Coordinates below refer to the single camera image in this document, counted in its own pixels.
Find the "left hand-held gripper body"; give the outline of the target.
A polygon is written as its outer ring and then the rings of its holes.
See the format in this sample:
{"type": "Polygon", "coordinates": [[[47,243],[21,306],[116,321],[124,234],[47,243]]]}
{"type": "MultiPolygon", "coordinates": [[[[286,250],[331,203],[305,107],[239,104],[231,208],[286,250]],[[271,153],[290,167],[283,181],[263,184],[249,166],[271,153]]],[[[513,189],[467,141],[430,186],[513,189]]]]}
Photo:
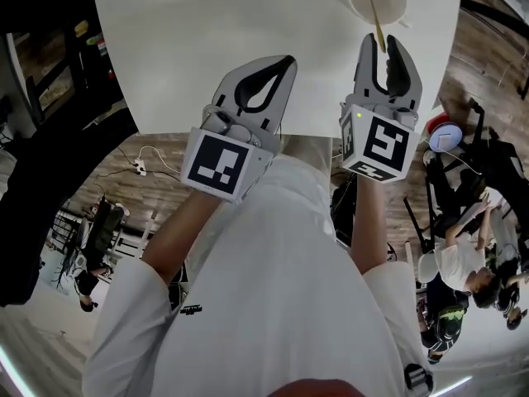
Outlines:
{"type": "Polygon", "coordinates": [[[240,203],[279,153],[281,141],[255,123],[209,104],[203,124],[188,138],[180,181],[193,189],[240,203]]]}

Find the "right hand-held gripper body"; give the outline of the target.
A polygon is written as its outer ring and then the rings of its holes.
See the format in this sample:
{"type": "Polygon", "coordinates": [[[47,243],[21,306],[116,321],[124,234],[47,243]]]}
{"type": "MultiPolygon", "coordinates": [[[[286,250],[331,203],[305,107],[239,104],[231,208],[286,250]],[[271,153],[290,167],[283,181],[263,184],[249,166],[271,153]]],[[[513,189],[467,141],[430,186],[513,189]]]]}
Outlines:
{"type": "Polygon", "coordinates": [[[341,104],[341,168],[382,184],[405,179],[417,149],[421,98],[352,93],[341,104]]]}

